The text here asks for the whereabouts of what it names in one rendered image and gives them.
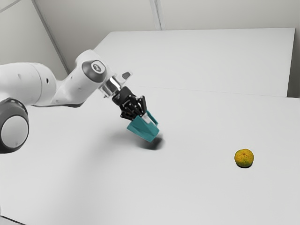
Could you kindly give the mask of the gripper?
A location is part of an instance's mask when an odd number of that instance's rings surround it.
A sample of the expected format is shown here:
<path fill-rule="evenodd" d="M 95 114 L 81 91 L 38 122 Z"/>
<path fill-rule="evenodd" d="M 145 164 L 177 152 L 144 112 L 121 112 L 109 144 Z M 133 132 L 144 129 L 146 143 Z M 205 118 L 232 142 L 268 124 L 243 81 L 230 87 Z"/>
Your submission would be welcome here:
<path fill-rule="evenodd" d="M 125 86 L 113 96 L 112 101 L 120 108 L 120 116 L 122 118 L 134 120 L 137 116 L 141 115 L 141 118 L 146 123 L 150 123 L 150 118 L 147 114 L 145 96 L 141 96 L 137 101 L 136 96 L 128 87 Z"/>

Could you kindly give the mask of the teal faceted mug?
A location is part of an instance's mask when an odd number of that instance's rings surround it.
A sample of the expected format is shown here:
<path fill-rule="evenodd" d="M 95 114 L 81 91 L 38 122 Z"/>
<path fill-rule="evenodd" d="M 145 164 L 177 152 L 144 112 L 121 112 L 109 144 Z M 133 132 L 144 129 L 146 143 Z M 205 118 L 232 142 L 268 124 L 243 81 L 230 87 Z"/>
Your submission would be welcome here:
<path fill-rule="evenodd" d="M 143 116 L 136 116 L 127 126 L 127 130 L 148 142 L 152 142 L 159 133 L 158 122 L 149 111 Z"/>

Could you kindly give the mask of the yellow-green citrus fruit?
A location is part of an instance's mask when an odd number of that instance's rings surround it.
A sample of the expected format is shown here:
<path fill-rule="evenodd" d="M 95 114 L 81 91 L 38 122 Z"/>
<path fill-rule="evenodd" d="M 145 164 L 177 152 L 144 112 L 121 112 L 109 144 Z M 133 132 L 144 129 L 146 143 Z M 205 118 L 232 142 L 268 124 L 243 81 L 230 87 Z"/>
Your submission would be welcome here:
<path fill-rule="evenodd" d="M 241 168 L 249 168 L 254 162 L 254 154 L 249 149 L 238 150 L 234 155 L 234 161 Z"/>

